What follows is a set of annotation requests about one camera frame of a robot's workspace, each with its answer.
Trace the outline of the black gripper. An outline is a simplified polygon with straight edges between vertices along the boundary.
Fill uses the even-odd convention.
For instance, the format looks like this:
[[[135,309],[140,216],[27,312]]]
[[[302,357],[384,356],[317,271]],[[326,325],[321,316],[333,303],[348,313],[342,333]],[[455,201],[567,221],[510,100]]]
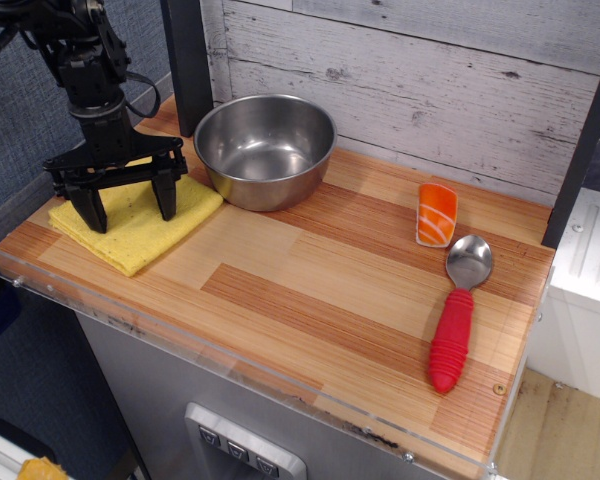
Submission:
[[[107,232],[98,190],[149,180],[162,218],[171,220],[177,210],[176,180],[187,173],[183,141],[136,131],[125,106],[70,113],[80,124],[84,143],[45,160],[43,168],[85,224],[97,233]]]

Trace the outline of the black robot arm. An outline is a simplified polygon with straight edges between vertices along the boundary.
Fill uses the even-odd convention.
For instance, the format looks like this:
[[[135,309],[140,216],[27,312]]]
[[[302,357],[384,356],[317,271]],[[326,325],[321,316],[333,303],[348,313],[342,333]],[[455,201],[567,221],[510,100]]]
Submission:
[[[122,84],[129,71],[125,42],[101,1],[0,1],[0,52],[16,35],[39,51],[66,91],[82,145],[44,162],[57,195],[69,200],[93,231],[107,230],[103,189],[149,182],[164,220],[176,214],[176,183],[187,173],[183,142],[134,129],[136,113]]]

